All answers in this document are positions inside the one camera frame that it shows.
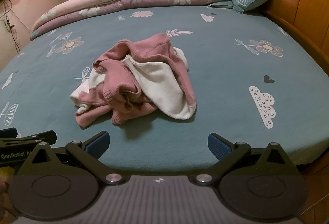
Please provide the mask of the person's left hand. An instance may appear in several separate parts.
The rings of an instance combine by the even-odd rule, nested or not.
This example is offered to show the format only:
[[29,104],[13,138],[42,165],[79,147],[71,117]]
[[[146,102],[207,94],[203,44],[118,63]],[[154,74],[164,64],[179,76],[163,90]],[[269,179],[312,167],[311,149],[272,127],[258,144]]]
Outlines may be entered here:
[[13,169],[10,167],[3,167],[1,168],[1,179],[0,179],[0,184],[1,184],[1,220],[3,220],[5,216],[5,193],[8,192],[9,185],[12,182],[13,178]]

